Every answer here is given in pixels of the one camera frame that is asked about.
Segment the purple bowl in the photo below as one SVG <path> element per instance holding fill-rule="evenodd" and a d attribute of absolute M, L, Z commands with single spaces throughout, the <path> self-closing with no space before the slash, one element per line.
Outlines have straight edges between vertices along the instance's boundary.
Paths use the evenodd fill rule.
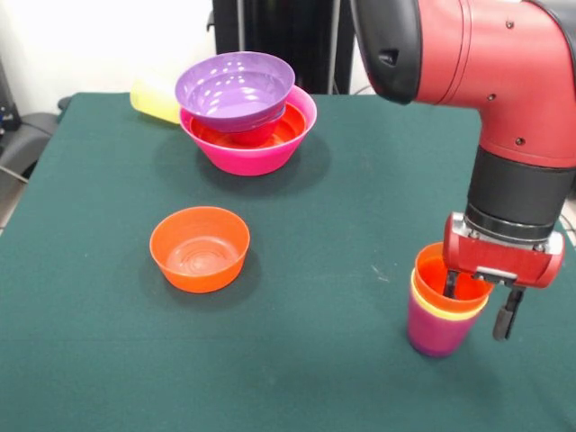
<path fill-rule="evenodd" d="M 204 125 L 222 132 L 250 131 L 284 108 L 294 71 L 262 52 L 229 52 L 186 70 L 176 83 L 176 99 Z"/>

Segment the orange bowl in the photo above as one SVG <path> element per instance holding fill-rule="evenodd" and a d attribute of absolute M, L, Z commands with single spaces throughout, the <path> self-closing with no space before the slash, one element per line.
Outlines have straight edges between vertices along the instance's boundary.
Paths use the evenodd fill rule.
<path fill-rule="evenodd" d="M 236 279 L 249 244 L 248 225 L 238 215 L 218 207 L 192 207 L 156 226 L 150 254 L 176 288 L 210 293 Z"/>

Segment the bowl rim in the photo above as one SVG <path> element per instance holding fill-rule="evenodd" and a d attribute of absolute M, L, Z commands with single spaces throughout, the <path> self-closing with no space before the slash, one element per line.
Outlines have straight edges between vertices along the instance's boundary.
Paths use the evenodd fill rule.
<path fill-rule="evenodd" d="M 163 263 L 161 263 L 159 261 L 159 259 L 156 257 L 156 255 L 154 254 L 154 252 L 152 251 L 152 240 L 154 239 L 154 237 L 157 235 L 157 230 L 160 228 L 160 226 L 162 224 L 164 224 L 165 222 L 167 222 L 169 219 L 171 219 L 172 217 L 176 216 L 179 213 L 183 213 L 183 212 L 189 212 L 190 210 L 218 210 L 219 212 L 225 212 L 228 215 L 232 216 L 233 218 L 236 218 L 237 220 L 239 220 L 241 222 L 241 224 L 243 225 L 246 233 L 247 233 L 247 243 L 246 246 L 242 249 L 242 251 L 239 253 L 238 255 L 238 259 L 235 260 L 232 264 L 227 265 L 226 267 L 218 270 L 217 272 L 212 272 L 212 273 L 207 273 L 207 274 L 186 274 L 186 273 L 180 273 L 180 272 L 176 272 L 174 270 L 169 269 L 167 266 L 165 266 Z M 175 211 L 173 213 L 168 214 L 163 220 L 161 220 L 156 227 L 152 230 L 152 234 L 150 235 L 150 240 L 148 243 L 148 247 L 150 250 L 150 254 L 152 255 L 152 259 L 154 260 L 154 262 L 156 262 L 157 266 L 160 267 L 163 271 L 166 271 L 168 273 L 170 273 L 171 275 L 178 275 L 178 276 L 183 276 L 183 277 L 190 277 L 190 278 L 202 278 L 202 277 L 210 277 L 210 276 L 214 276 L 214 275 L 219 275 L 220 273 L 224 273 L 228 270 L 230 270 L 233 266 L 237 265 L 239 261 L 241 261 L 242 259 L 244 259 L 246 257 L 246 254 L 248 253 L 248 250 L 250 248 L 250 228 L 248 227 L 248 224 L 242 219 L 240 218 L 234 211 L 230 211 L 228 209 L 224 209 L 222 207 L 218 207 L 218 206 L 213 206 L 213 205 L 197 205 L 194 207 L 186 207 L 185 209 L 181 209 L 179 211 Z"/>
<path fill-rule="evenodd" d="M 204 139 L 201 139 L 199 137 L 197 137 L 196 135 L 193 134 L 193 132 L 191 130 L 189 130 L 188 128 L 185 127 L 184 125 L 184 120 L 182 118 L 182 114 L 183 113 L 188 113 L 190 116 L 192 116 L 193 118 L 197 117 L 194 114 L 192 114 L 191 112 L 189 112 L 188 110 L 186 110 L 184 107 L 180 107 L 180 127 L 182 129 L 184 129 L 184 131 L 190 135 L 194 141 L 199 140 L 203 145 L 208 146 L 212 149 L 226 149 L 232 152 L 263 152 L 263 151 L 267 151 L 267 150 L 271 150 L 271 149 L 281 149 L 282 147 L 285 146 L 290 146 L 291 144 L 293 144 L 296 140 L 299 140 L 302 137 L 305 137 L 306 135 L 308 135 L 308 133 L 310 132 L 310 130 L 312 129 L 312 127 L 314 126 L 314 124 L 316 123 L 316 120 L 318 119 L 318 108 L 316 106 L 316 102 L 314 102 L 314 98 L 312 96 L 310 96 L 307 92 L 305 92 L 304 90 L 302 90 L 301 88 L 299 88 L 297 85 L 293 85 L 292 88 L 290 89 L 290 91 L 294 91 L 296 93 L 301 93 L 305 98 L 307 98 L 307 100 L 309 102 L 311 102 L 310 107 L 312 109 L 312 116 L 310 118 L 310 121 L 308 121 L 308 119 L 306 119 L 306 117 L 304 116 L 304 120 L 306 120 L 306 129 L 304 130 L 303 133 L 301 133 L 300 135 L 298 135 L 297 137 L 294 137 L 293 139 L 283 142 L 282 144 L 278 144 L 276 146 L 272 146 L 272 147 L 264 147 L 264 148 L 226 148 L 226 147 L 222 147 L 222 146 L 218 146 L 216 144 L 212 144 L 211 142 L 208 142 Z M 294 106 L 294 108 L 296 108 L 298 111 L 302 112 L 302 110 L 300 108 L 298 108 L 296 105 L 294 105 L 294 103 L 292 103 L 292 106 Z"/>
<path fill-rule="evenodd" d="M 267 106 L 266 108 L 264 108 L 264 109 L 262 109 L 262 110 L 260 110 L 260 111 L 252 112 L 252 113 L 250 113 L 250 114 L 245 114 L 245 115 L 242 115 L 242 116 L 239 116 L 239 117 L 233 117 L 235 120 L 241 121 L 241 120 L 249 119 L 250 117 L 253 117 L 253 116 L 255 116 L 255 115 L 258 115 L 259 113 L 264 112 L 264 111 L 272 108 L 272 107 L 275 106 L 276 104 L 279 104 L 281 101 L 284 101 L 284 100 L 286 99 L 286 97 L 288 97 L 288 95 L 290 94 L 290 92 L 292 91 L 292 89 L 293 89 L 293 87 L 294 87 L 294 83 L 295 83 L 295 81 L 296 81 L 296 74 L 295 74 L 295 72 L 294 72 L 293 67 L 290 66 L 290 64 L 289 64 L 287 61 L 285 61 L 284 59 L 279 58 L 279 57 L 277 57 L 277 56 L 273 56 L 272 54 L 265 53 L 265 52 L 258 52 L 258 51 L 232 51 L 232 52 L 223 52 L 222 54 L 218 54 L 218 55 L 216 55 L 216 56 L 211 56 L 211 57 L 206 58 L 206 59 L 204 59 L 204 60 L 202 60 L 202 61 L 199 61 L 198 63 L 194 63 L 193 65 L 191 65 L 187 70 L 185 70 L 185 71 L 180 75 L 180 77 L 176 80 L 176 85 L 175 85 L 175 89 L 174 89 L 175 98 L 176 98 L 178 104 L 180 105 L 180 107 L 181 107 L 181 108 L 185 108 L 189 113 L 192 113 L 191 111 L 189 111 L 189 110 L 185 107 L 185 104 L 183 103 L 183 101 L 181 101 L 181 100 L 178 98 L 178 88 L 179 88 L 180 85 L 181 85 L 181 81 L 184 80 L 186 74 L 188 74 L 188 72 L 189 72 L 190 70 L 192 70 L 193 68 L 197 68 L 197 67 L 199 67 L 200 65 L 203 65 L 203 64 L 205 64 L 205 63 L 208 63 L 208 62 L 210 62 L 210 61 L 212 61 L 212 60 L 214 60 L 214 59 L 216 59 L 216 58 L 232 57 L 232 56 L 237 56 L 238 54 L 239 54 L 239 55 L 242 55 L 242 54 L 250 54 L 250 55 L 256 54 L 256 55 L 259 56 L 259 57 L 265 57 L 265 58 L 269 58 L 269 59 L 274 59 L 274 61 L 280 62 L 281 64 L 283 64 L 284 66 L 287 67 L 287 70 L 290 71 L 290 83 L 291 83 L 291 84 L 288 85 L 288 89 L 283 93 L 283 96 L 280 97 L 280 98 L 278 98 L 278 100 L 276 100 L 274 103 L 271 103 L 269 106 Z M 210 116 L 210 115 L 204 115 L 204 114 L 195 114 L 194 116 L 195 116 L 195 117 L 200 117 L 200 118 L 203 118 L 203 119 L 209 119 L 210 121 L 214 121 L 214 122 L 229 122 L 229 121 L 230 121 L 230 118 L 212 117 L 212 116 Z"/>

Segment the stacked cups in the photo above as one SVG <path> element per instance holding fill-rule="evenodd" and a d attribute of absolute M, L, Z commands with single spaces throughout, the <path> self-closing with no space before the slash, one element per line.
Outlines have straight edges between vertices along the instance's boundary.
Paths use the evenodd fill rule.
<path fill-rule="evenodd" d="M 420 251 L 409 284 L 409 341 L 422 354 L 435 357 L 449 356 L 462 344 L 494 287 L 459 274 L 454 298 L 445 297 L 448 271 L 442 246 L 436 243 Z"/>

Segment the pink cup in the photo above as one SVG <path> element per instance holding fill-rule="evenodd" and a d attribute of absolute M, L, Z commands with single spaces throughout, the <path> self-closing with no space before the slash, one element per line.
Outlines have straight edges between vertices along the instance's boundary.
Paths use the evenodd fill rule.
<path fill-rule="evenodd" d="M 316 122 L 316 104 L 305 91 L 293 86 L 286 102 L 303 115 L 305 129 L 295 138 L 272 147 L 231 148 L 207 142 L 194 134 L 190 127 L 194 117 L 184 109 L 180 111 L 180 124 L 208 159 L 222 171 L 237 176 L 261 176 L 285 165 Z"/>
<path fill-rule="evenodd" d="M 416 350 L 433 357 L 449 356 L 462 344 L 494 287 L 460 274 L 455 297 L 442 295 L 448 274 L 442 246 L 420 251 L 409 284 L 408 338 Z"/>
<path fill-rule="evenodd" d="M 427 356 L 450 356 L 464 342 L 484 305 L 472 314 L 455 314 L 449 319 L 446 315 L 438 316 L 437 313 L 425 309 L 417 296 L 418 292 L 410 284 L 408 303 L 410 343 L 417 351 Z"/>

